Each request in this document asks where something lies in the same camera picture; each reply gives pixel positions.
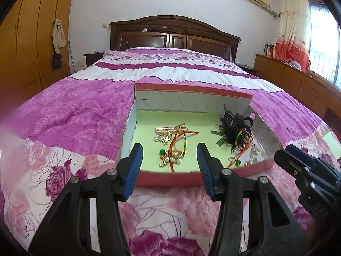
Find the black feather hair claw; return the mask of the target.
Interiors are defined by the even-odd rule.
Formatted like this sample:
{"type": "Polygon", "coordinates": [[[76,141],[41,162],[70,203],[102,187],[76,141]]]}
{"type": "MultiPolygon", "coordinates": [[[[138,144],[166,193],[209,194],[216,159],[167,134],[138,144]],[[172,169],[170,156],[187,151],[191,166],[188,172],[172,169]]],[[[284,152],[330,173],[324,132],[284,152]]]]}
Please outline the black feather hair claw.
{"type": "Polygon", "coordinates": [[[225,105],[223,107],[224,115],[217,123],[217,130],[211,131],[211,133],[220,136],[216,143],[219,147],[228,145],[232,152],[242,150],[253,141],[251,132],[254,124],[253,119],[239,113],[233,114],[225,105]]]}

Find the gold flower brooch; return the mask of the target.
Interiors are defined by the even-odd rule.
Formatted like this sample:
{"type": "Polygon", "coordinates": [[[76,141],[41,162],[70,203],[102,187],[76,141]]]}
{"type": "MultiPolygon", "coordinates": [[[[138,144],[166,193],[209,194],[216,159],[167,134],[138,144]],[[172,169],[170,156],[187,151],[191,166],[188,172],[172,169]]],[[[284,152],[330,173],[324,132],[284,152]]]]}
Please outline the gold flower brooch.
{"type": "Polygon", "coordinates": [[[156,134],[154,136],[155,142],[169,142],[172,139],[173,134],[169,131],[162,132],[161,134],[156,134]]]}

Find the gold pink flower hair clip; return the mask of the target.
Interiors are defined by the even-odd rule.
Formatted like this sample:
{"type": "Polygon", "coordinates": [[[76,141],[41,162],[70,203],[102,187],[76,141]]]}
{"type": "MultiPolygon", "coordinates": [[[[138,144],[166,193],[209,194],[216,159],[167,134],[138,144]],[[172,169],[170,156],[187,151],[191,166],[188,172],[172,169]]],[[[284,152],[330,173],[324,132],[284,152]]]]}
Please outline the gold pink flower hair clip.
{"type": "Polygon", "coordinates": [[[187,127],[185,126],[185,122],[179,125],[175,125],[175,126],[160,126],[160,127],[156,127],[155,128],[155,133],[157,135],[162,135],[165,132],[170,132],[172,134],[175,134],[177,131],[181,131],[181,130],[187,130],[187,127]]]}

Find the small gold rose earring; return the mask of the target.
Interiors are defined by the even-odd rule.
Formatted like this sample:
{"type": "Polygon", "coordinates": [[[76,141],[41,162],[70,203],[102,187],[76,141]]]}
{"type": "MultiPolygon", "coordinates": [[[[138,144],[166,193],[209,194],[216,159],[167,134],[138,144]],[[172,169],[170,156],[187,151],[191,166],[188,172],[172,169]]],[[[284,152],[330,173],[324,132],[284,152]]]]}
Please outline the small gold rose earring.
{"type": "Polygon", "coordinates": [[[183,152],[182,151],[179,151],[179,150],[174,150],[173,152],[172,152],[172,156],[174,157],[174,158],[179,158],[179,157],[181,157],[183,155],[183,152]]]}

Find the green paper sheet on bed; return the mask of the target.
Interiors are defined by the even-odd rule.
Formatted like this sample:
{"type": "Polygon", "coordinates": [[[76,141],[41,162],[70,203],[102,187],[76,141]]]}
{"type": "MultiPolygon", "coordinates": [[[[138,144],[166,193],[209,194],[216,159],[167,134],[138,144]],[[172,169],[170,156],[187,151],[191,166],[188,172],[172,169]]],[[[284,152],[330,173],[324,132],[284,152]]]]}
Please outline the green paper sheet on bed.
{"type": "Polygon", "coordinates": [[[333,153],[335,153],[335,154],[340,153],[340,142],[339,142],[338,138],[336,137],[336,135],[332,131],[327,131],[324,134],[323,139],[328,144],[330,150],[333,153]]]}

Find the wooden sideboard cabinet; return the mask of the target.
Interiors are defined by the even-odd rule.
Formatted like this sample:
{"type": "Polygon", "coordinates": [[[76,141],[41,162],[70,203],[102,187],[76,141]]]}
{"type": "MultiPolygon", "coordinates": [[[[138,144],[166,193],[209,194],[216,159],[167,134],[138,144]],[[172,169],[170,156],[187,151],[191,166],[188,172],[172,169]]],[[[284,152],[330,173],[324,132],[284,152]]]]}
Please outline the wooden sideboard cabinet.
{"type": "Polygon", "coordinates": [[[340,117],[340,89],[320,75],[256,54],[257,76],[280,87],[320,117],[331,111],[340,117]]]}

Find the pink white curtain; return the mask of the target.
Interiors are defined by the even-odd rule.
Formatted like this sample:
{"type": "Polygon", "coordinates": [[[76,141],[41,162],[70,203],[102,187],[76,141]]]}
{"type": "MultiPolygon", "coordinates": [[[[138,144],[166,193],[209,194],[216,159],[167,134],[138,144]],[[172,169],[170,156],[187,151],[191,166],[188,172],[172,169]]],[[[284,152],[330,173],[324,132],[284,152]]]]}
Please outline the pink white curtain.
{"type": "Polygon", "coordinates": [[[279,33],[275,45],[275,58],[295,61],[302,71],[309,68],[311,41],[311,11],[309,0],[280,0],[279,33]]]}

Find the pink cardboard box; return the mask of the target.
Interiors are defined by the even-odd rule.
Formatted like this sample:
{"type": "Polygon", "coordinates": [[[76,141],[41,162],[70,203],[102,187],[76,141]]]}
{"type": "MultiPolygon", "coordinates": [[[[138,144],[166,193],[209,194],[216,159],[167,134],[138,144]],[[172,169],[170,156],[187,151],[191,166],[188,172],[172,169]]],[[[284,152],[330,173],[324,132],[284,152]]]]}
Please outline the pink cardboard box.
{"type": "Polygon", "coordinates": [[[237,91],[199,86],[141,84],[123,136],[122,157],[134,144],[143,147],[137,177],[142,187],[196,186],[202,183],[197,145],[204,143],[211,156],[240,176],[251,176],[273,166],[280,140],[252,108],[253,96],[237,91]],[[240,114],[251,125],[237,148],[223,140],[219,125],[226,111],[240,114]]]}

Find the dark wooden nightstand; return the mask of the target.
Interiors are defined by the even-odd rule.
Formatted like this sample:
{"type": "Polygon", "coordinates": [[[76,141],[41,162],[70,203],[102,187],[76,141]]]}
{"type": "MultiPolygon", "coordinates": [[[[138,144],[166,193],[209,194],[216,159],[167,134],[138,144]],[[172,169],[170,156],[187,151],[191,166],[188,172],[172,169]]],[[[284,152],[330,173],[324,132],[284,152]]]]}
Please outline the dark wooden nightstand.
{"type": "Polygon", "coordinates": [[[103,57],[103,54],[103,51],[84,54],[86,67],[89,67],[100,60],[103,57]]]}

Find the wooden wardrobe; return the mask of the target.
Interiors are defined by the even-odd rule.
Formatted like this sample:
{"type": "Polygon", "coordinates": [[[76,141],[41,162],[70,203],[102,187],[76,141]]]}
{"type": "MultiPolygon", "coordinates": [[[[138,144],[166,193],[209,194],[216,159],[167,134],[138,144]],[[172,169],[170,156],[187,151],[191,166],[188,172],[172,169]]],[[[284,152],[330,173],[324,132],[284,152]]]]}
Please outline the wooden wardrobe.
{"type": "Polygon", "coordinates": [[[68,33],[72,0],[17,0],[1,24],[1,99],[22,103],[67,77],[69,49],[53,66],[53,26],[68,33]]]}

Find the beige hanging cloth bag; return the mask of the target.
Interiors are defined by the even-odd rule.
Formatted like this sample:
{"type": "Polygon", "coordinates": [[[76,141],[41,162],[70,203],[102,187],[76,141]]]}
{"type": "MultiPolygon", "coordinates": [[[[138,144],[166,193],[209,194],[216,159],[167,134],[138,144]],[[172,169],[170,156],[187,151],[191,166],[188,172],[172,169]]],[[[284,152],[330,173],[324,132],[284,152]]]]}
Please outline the beige hanging cloth bag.
{"type": "Polygon", "coordinates": [[[60,19],[54,22],[52,39],[55,53],[60,54],[61,48],[66,46],[66,37],[60,19]]]}

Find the dark wooden headboard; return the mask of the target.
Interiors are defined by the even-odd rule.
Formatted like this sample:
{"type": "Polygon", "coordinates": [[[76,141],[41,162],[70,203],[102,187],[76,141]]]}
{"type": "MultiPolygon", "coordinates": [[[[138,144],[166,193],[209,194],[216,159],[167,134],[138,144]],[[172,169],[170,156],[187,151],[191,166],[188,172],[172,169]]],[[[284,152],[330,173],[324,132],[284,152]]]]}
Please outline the dark wooden headboard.
{"type": "Polygon", "coordinates": [[[110,23],[112,50],[133,47],[187,49],[234,61],[239,42],[238,36],[184,16],[159,15],[110,23]]]}

